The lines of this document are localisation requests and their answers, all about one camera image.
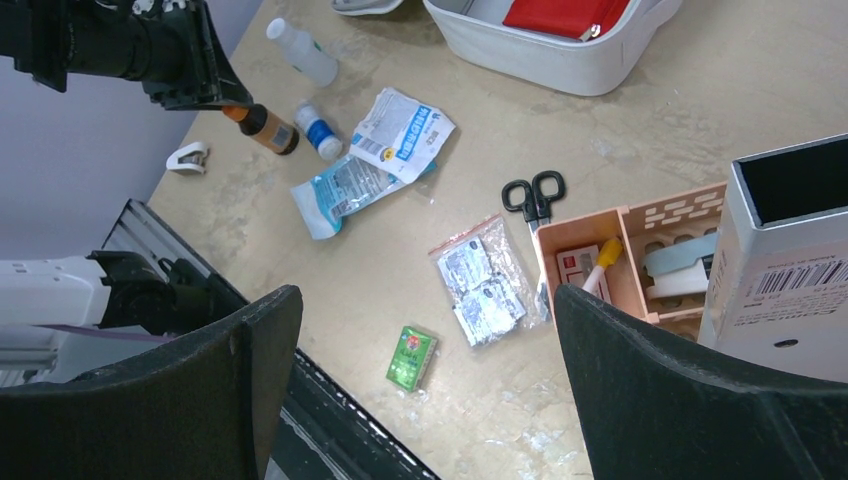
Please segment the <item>clear white cap bottle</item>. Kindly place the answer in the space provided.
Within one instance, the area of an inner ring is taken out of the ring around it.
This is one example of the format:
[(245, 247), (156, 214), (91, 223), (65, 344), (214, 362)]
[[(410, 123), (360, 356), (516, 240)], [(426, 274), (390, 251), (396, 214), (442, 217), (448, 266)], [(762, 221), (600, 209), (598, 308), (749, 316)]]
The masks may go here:
[(338, 75), (338, 62), (305, 30), (283, 18), (275, 18), (266, 28), (266, 36), (282, 51), (283, 58), (318, 87), (331, 85)]

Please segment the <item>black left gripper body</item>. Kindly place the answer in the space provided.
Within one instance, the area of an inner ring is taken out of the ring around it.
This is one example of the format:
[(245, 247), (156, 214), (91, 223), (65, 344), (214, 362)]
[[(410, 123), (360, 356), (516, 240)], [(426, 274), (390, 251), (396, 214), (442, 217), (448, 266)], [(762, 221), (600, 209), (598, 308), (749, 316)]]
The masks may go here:
[(152, 19), (163, 1), (4, 1), (1, 54), (55, 91), (69, 74), (142, 82), (151, 71)]

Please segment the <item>grey medicine case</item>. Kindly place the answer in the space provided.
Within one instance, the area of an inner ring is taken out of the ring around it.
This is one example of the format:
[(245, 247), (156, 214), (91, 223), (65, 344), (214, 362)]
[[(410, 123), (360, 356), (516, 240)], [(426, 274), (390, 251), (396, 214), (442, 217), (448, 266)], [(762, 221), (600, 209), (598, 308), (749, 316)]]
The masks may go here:
[(486, 69), (567, 94), (605, 95), (629, 76), (680, 1), (631, 1), (608, 32), (581, 41), (502, 24), (507, 1), (425, 1), (450, 50)]

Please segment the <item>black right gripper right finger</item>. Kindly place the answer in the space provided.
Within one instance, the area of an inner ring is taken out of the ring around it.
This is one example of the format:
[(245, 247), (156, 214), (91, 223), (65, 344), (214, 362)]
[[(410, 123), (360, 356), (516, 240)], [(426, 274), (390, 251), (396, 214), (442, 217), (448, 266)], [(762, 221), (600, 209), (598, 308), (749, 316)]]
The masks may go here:
[(555, 322), (598, 479), (843, 479), (847, 387), (737, 359), (573, 285)]

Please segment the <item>blue clear wipes packet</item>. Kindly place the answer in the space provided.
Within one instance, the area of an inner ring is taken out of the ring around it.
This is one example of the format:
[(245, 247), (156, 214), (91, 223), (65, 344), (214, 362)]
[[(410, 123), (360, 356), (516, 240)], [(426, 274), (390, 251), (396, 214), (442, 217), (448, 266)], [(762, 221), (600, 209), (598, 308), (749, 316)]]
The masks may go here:
[(348, 217), (406, 187), (394, 175), (346, 155), (325, 171), (290, 189), (313, 240), (338, 234)]

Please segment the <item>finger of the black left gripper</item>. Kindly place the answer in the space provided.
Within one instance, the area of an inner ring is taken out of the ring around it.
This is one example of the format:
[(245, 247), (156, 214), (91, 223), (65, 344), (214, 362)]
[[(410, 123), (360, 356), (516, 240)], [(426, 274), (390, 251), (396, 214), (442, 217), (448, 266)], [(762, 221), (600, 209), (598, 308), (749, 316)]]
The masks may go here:
[(151, 71), (166, 76), (142, 81), (153, 103), (169, 111), (253, 103), (224, 52), (205, 1), (163, 1), (152, 26)]

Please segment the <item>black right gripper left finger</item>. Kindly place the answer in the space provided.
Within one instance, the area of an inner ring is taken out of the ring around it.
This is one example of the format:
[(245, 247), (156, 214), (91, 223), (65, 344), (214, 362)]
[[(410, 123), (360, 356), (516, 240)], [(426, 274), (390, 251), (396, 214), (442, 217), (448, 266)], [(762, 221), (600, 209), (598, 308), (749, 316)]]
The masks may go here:
[(5, 479), (261, 479), (303, 315), (283, 286), (65, 383), (1, 392)]

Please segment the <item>red fabric pouch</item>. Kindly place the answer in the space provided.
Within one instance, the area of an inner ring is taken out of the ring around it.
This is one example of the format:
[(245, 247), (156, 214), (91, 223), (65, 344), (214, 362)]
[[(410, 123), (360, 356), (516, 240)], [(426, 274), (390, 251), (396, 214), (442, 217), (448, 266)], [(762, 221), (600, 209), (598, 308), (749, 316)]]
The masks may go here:
[(586, 42), (619, 21), (629, 0), (515, 0), (502, 24)]

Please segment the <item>brown bottle orange cap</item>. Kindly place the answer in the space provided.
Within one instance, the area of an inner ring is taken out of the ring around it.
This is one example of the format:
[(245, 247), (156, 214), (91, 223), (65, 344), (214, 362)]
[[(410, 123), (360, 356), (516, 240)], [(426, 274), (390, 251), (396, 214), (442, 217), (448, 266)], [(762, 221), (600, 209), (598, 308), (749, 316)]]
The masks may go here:
[(300, 134), (297, 129), (264, 105), (224, 106), (222, 112), (238, 125), (243, 135), (276, 155), (289, 155), (299, 144)]

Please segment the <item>white blue mask packet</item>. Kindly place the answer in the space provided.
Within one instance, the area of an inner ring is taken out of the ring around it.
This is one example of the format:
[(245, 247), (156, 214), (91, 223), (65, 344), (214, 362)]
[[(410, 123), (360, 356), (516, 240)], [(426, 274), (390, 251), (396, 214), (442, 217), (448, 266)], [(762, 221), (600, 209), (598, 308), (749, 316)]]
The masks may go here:
[(354, 129), (349, 153), (410, 184), (435, 161), (455, 128), (442, 110), (385, 88)]

